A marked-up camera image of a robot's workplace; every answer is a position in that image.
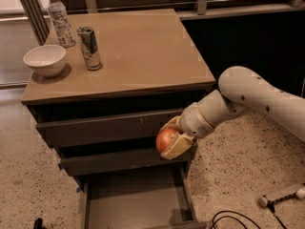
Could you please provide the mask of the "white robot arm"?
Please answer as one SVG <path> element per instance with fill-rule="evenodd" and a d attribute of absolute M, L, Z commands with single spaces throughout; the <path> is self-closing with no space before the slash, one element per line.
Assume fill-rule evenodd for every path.
<path fill-rule="evenodd" d="M 305 99 L 279 90 L 248 68 L 233 66 L 219 76 L 216 90 L 192 103 L 162 127 L 175 130 L 175 134 L 169 144 L 156 141 L 160 155 L 167 160 L 182 155 L 216 126 L 249 110 L 269 116 L 305 141 Z"/>

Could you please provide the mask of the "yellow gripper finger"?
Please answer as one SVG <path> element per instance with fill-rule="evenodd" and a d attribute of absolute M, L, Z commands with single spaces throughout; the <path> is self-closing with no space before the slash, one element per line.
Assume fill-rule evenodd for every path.
<path fill-rule="evenodd" d="M 183 130 L 180 125 L 180 116 L 177 115 L 170 119 L 165 125 L 161 127 L 161 131 L 166 130 L 166 129 L 174 129 L 179 133 L 182 133 Z"/>
<path fill-rule="evenodd" d="M 168 160 L 172 160 L 188 151 L 192 145 L 192 136 L 177 133 L 171 145 L 163 153 L 161 153 L 161 156 Z"/>

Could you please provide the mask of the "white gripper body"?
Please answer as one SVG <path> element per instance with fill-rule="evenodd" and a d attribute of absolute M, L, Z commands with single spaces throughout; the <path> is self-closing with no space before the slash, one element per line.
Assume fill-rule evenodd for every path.
<path fill-rule="evenodd" d="M 194 102 L 187 107 L 180 116 L 180 127 L 187 135 L 196 139 L 204 138 L 215 129 L 214 124 L 208 119 L 212 106 L 203 102 Z"/>

